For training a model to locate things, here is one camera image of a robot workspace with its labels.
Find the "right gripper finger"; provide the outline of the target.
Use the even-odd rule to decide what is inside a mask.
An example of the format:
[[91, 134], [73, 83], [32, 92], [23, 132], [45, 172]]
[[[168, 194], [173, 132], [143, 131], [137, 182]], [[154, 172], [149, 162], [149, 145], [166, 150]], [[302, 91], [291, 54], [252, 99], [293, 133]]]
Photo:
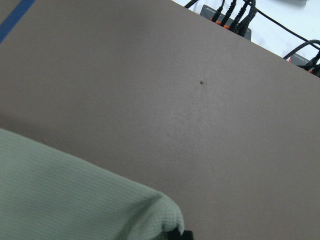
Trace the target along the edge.
[[180, 233], [178, 229], [174, 229], [167, 233], [168, 240], [193, 240], [193, 232], [190, 230], [184, 230]]

